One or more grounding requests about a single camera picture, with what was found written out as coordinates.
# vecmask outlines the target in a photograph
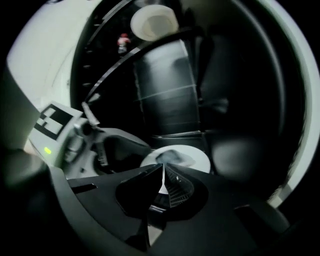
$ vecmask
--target small toy figure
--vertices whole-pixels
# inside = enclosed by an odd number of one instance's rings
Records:
[[[128,38],[128,34],[127,33],[122,33],[121,36],[119,37],[118,39],[118,54],[123,56],[127,53],[128,51],[128,48],[127,48],[127,45],[130,44],[131,41],[130,39]]]

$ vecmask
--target white curved wall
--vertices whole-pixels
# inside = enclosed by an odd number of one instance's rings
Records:
[[[69,79],[83,27],[101,0],[44,4],[24,26],[8,56],[8,67],[37,109],[51,101],[70,106]]]

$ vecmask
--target white surface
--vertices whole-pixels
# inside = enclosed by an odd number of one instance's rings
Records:
[[[70,106],[69,79],[80,34],[101,0],[44,4],[24,26],[8,56],[8,67],[37,109],[56,101]]]
[[[164,5],[152,4],[139,9],[131,19],[132,32],[142,40],[155,41],[178,30],[174,11]]]
[[[181,164],[179,164],[180,166],[192,168],[207,174],[210,172],[211,165],[207,155],[204,152],[202,152],[200,149],[193,146],[188,146],[188,145],[170,145],[170,146],[164,146],[164,147],[158,148],[155,151],[151,152],[149,155],[147,155],[145,159],[143,159],[142,163],[140,164],[140,167],[157,164],[157,161],[156,161],[157,156],[159,156],[160,154],[168,150],[178,151],[182,155],[182,158],[184,158],[184,155],[186,155],[192,159],[192,161],[186,160],[182,162]],[[165,194],[165,195],[168,194],[168,191],[165,187],[164,166],[163,166],[163,172],[162,172],[162,186],[159,190],[159,193]]]
[[[150,246],[152,246],[155,241],[158,239],[158,237],[161,235],[161,233],[163,232],[163,230],[156,228],[154,226],[147,226],[148,228],[148,236],[149,236],[149,243]]]
[[[275,20],[290,40],[294,53],[298,58],[302,79],[305,88],[306,97],[306,113],[305,127],[301,139],[300,148],[297,151],[295,160],[290,167],[288,182],[285,186],[289,186],[293,191],[299,184],[310,163],[315,155],[319,136],[320,136],[320,76],[317,62],[312,50],[299,29],[295,21],[290,17],[286,10],[275,0],[258,0],[266,10],[271,13]],[[290,193],[278,191],[270,198],[269,203],[273,207],[278,207]]]

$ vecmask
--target red figurine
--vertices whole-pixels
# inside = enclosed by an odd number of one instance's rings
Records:
[[[117,42],[119,46],[118,54],[124,55],[127,52],[127,44],[130,44],[130,43],[131,41],[128,37],[128,34],[122,33]]]

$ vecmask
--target green led light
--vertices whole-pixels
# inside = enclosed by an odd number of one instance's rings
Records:
[[[50,150],[49,148],[47,148],[47,147],[44,148],[44,151],[45,151],[46,153],[48,153],[48,154],[51,154],[51,150]]]

